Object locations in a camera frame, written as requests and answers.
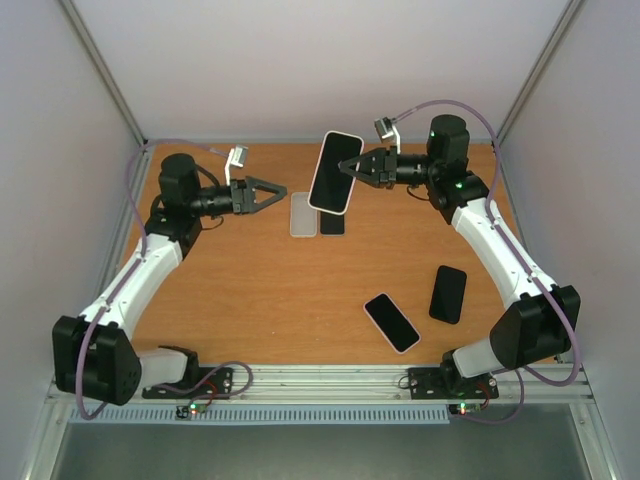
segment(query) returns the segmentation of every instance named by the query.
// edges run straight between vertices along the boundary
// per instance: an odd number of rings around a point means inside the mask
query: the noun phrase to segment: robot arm
[[[376,121],[381,139],[398,137],[389,119]],[[397,146],[376,148],[344,161],[340,170],[377,188],[395,184],[425,185],[429,201],[445,221],[469,243],[491,275],[506,312],[490,335],[472,345],[447,352],[441,372],[455,395],[478,376],[501,369],[515,369],[557,355],[570,348],[566,330],[538,286],[541,284],[559,303],[575,328],[580,297],[572,286],[558,287],[531,259],[505,224],[495,202],[486,211],[489,189],[467,170],[469,132],[463,119],[440,115],[431,124],[425,155],[401,154]],[[496,230],[511,240],[527,268]]]
[[[238,156],[242,148],[236,147],[232,155]],[[244,156],[238,156],[233,165],[243,163]],[[191,386],[198,380],[193,377],[198,371],[195,352],[165,346],[136,354],[131,338],[138,320],[162,282],[195,244],[202,230],[201,217],[253,214],[287,194],[283,186],[252,177],[202,188],[198,168],[186,154],[164,159],[159,176],[161,193],[145,224],[146,241],[138,242],[116,278],[78,317],[63,316],[55,324],[55,378],[61,391],[75,392],[81,344],[89,322],[96,318],[83,369],[84,396],[124,405],[138,388],[181,381]],[[256,190],[273,195],[258,203]]]

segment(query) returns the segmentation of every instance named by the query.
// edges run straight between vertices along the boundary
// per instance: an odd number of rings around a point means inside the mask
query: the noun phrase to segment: black smartphone
[[[386,293],[364,304],[364,311],[397,353],[420,341],[420,334]]]
[[[460,321],[467,274],[457,268],[441,265],[431,295],[429,315],[436,320],[455,325]]]
[[[344,215],[320,212],[320,233],[322,235],[344,235]]]
[[[340,162],[359,156],[363,146],[364,140],[360,137],[327,132],[311,181],[311,207],[334,215],[343,215],[347,211],[355,178],[340,171]]]

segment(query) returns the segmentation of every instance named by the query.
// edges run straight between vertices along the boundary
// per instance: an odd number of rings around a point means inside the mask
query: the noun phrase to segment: white phone
[[[386,293],[365,303],[364,311],[397,353],[406,353],[420,341],[418,330]]]
[[[340,162],[361,155],[363,147],[364,140],[355,135],[333,130],[326,133],[311,181],[309,206],[334,215],[345,214],[355,178],[340,171]]]

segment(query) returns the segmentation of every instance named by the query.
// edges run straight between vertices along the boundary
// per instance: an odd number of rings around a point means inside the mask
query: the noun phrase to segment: black cable
[[[207,231],[207,230],[215,230],[216,228],[221,227],[221,226],[222,226],[222,224],[224,223],[224,217],[223,217],[222,215],[220,215],[219,217],[211,217],[211,218],[212,218],[212,219],[219,218],[219,219],[220,219],[220,222],[218,222],[218,224],[217,224],[217,225],[214,225],[213,227],[203,228],[203,229],[202,229],[202,231],[203,231],[203,232],[204,232],[204,231]]]
[[[216,178],[216,176],[213,173],[211,173],[206,168],[201,167],[200,165],[196,165],[196,168],[201,174],[207,177],[211,181],[211,183],[215,185],[216,188],[220,188],[220,181]]]
[[[416,200],[420,200],[422,202],[428,202],[429,199],[428,198],[424,198],[424,197],[419,197],[417,196],[415,193],[413,193],[411,190],[414,190],[418,187],[412,187],[411,185],[407,185],[407,193],[409,194],[410,197],[415,198]]]

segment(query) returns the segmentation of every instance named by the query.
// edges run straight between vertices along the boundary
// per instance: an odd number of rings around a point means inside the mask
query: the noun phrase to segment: orange wooden board
[[[179,345],[207,363],[434,363],[443,352],[488,334],[503,313],[491,278],[440,214],[402,186],[390,191],[356,183],[345,236],[290,236],[290,194],[309,191],[319,151],[319,144],[250,146],[247,166],[235,176],[286,185],[289,196],[256,215],[226,216],[222,227],[200,234],[144,312],[134,336],[137,349]],[[424,146],[403,145],[403,151],[420,153]],[[158,147],[140,202],[145,219],[159,193],[160,162],[175,152],[193,155],[224,179],[221,157],[191,146]],[[471,147],[470,168],[487,184],[494,162],[490,146]],[[503,188],[496,200],[513,228]],[[129,252],[138,235],[134,230]],[[442,264],[468,274],[455,326],[428,315]],[[363,304],[380,292],[393,298],[422,335],[405,355],[391,349],[363,312]]]

